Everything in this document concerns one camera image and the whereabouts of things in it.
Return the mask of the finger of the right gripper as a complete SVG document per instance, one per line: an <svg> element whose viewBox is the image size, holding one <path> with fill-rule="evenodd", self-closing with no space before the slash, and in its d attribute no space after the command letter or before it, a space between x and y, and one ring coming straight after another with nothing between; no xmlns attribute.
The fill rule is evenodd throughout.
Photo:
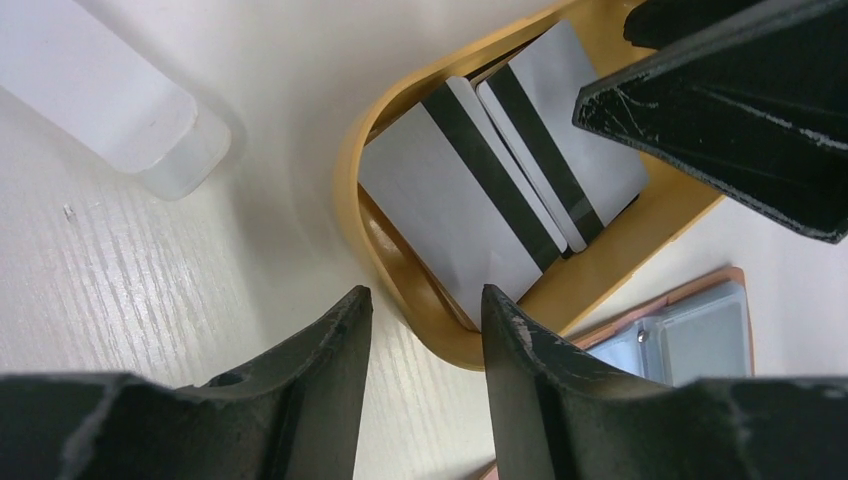
<svg viewBox="0 0 848 480"><path fill-rule="evenodd" d="M579 91L574 124L808 238L847 235L847 5L646 1L650 55Z"/></svg>

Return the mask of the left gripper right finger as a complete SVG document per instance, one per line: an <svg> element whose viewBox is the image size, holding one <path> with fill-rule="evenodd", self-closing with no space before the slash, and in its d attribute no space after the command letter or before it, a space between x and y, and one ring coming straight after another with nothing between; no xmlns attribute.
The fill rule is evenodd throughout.
<svg viewBox="0 0 848 480"><path fill-rule="evenodd" d="M503 479L843 479L843 377L701 379L669 387L610 366L481 297Z"/></svg>

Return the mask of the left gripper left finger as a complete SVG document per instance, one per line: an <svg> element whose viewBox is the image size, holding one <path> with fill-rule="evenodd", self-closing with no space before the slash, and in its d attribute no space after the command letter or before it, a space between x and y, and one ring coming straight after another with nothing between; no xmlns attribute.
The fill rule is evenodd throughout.
<svg viewBox="0 0 848 480"><path fill-rule="evenodd" d="M349 479L372 298L321 318L202 386L127 372L5 375L5 479Z"/></svg>

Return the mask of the tan oval tray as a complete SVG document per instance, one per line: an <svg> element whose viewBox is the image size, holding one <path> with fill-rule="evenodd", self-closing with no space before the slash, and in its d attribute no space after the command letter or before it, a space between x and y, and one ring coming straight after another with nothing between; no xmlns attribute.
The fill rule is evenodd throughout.
<svg viewBox="0 0 848 480"><path fill-rule="evenodd" d="M392 85L352 124L341 143L334 174L340 229L359 262L382 284L401 320L436 356L457 367L481 370L481 335L466 329L449 296L407 242L359 187L365 145L451 75L465 75L541 35L557 21L575 27L601 74L647 56L627 43L630 1L560 1L476 40ZM644 155L649 183L584 252L558 260L521 299L537 322L558 333L571 330L657 252L721 201L721 194L691 176Z"/></svg>

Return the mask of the silver striped card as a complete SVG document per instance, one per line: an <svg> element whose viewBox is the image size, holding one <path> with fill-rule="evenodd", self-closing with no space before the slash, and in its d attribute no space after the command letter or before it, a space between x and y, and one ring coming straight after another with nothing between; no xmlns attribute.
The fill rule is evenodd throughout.
<svg viewBox="0 0 848 480"><path fill-rule="evenodd" d="M568 249L464 77L371 140L358 180L474 330L484 285L518 300Z"/></svg>
<svg viewBox="0 0 848 480"><path fill-rule="evenodd" d="M574 126L597 74L562 20L475 87L513 158L574 252L585 250L649 182L638 151Z"/></svg>

